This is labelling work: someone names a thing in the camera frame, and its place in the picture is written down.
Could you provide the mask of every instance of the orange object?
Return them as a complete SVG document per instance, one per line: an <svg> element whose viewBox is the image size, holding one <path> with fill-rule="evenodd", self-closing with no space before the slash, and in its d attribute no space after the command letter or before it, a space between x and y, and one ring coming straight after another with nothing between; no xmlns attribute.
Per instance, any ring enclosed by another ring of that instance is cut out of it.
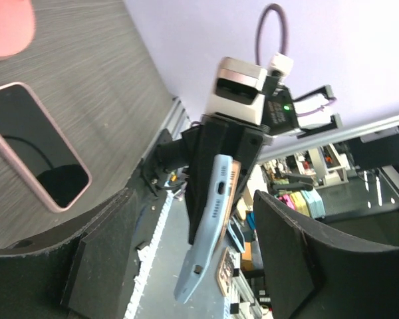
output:
<svg viewBox="0 0 399 319"><path fill-rule="evenodd" d="M0 0L0 60L25 50L35 34L31 0Z"/></svg>

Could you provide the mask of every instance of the floor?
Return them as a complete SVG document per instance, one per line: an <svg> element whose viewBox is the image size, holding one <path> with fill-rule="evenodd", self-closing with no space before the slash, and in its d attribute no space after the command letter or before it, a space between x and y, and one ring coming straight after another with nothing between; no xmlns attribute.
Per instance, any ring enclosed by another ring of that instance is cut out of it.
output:
<svg viewBox="0 0 399 319"><path fill-rule="evenodd" d="M136 319L223 318L223 296L215 279L221 253L216 252L209 271L186 304L174 300L173 289L178 279L188 245L188 215L183 201L174 201L169 212L150 277L140 300Z"/></svg>

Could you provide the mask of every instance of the light blue phone case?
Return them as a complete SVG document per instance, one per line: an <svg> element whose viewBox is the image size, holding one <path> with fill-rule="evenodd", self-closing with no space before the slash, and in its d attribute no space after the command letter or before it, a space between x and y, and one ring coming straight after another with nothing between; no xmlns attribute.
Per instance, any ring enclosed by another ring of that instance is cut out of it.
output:
<svg viewBox="0 0 399 319"><path fill-rule="evenodd" d="M207 204L199 222L194 244L186 253L174 289L174 297L178 302L186 303L189 300L207 271L225 220L230 194L231 170L231 156L215 156Z"/></svg>

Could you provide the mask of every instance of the wooden table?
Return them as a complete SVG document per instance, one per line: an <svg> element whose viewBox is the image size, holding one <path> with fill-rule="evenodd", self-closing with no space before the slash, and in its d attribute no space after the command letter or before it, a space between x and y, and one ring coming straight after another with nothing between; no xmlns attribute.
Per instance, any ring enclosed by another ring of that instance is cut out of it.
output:
<svg viewBox="0 0 399 319"><path fill-rule="evenodd" d="M0 62L0 85L27 83L84 160L93 183L49 213L0 157L0 247L46 231L121 189L172 107L123 1L33 0L35 40Z"/></svg>

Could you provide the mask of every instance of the white strip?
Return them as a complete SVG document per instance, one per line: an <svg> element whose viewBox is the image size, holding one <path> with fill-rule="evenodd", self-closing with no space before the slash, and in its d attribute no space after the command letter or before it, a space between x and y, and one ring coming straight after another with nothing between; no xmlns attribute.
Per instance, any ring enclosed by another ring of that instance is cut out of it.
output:
<svg viewBox="0 0 399 319"><path fill-rule="evenodd" d="M134 290L130 303L127 306L126 315L124 319L134 319L136 312L139 307L140 299L143 296L146 282L148 281L149 273L152 268L152 263L155 258L155 254L158 248L158 243L160 242L164 226L167 221L168 213L170 207L172 206L173 196L172 192L168 192L166 202L164 203L160 217L158 219L154 235L152 236L151 243L139 251L140 272L139 275L134 279Z"/></svg>

